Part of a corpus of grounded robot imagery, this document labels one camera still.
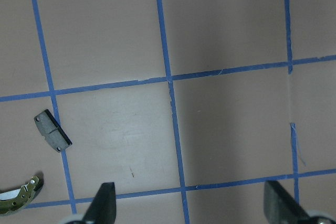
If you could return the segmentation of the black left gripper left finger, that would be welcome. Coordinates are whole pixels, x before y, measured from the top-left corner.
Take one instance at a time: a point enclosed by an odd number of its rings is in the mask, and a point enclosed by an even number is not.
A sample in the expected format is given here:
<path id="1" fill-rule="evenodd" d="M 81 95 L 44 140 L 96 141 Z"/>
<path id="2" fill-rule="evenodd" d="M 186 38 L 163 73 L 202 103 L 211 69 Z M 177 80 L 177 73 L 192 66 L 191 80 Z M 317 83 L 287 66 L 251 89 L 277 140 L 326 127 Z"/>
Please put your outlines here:
<path id="1" fill-rule="evenodd" d="M 115 184 L 113 182 L 103 183 L 81 222 L 113 224 L 116 220 L 116 215 Z"/>

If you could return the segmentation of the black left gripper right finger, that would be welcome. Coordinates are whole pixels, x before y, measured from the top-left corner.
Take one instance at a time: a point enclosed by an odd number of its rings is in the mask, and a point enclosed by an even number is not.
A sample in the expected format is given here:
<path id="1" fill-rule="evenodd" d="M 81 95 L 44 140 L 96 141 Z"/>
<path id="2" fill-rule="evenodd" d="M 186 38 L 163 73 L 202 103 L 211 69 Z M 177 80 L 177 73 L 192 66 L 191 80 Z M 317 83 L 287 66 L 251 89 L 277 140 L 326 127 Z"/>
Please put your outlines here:
<path id="1" fill-rule="evenodd" d="M 268 180 L 264 184 L 264 215 L 268 223 L 314 223 L 276 180 Z"/>

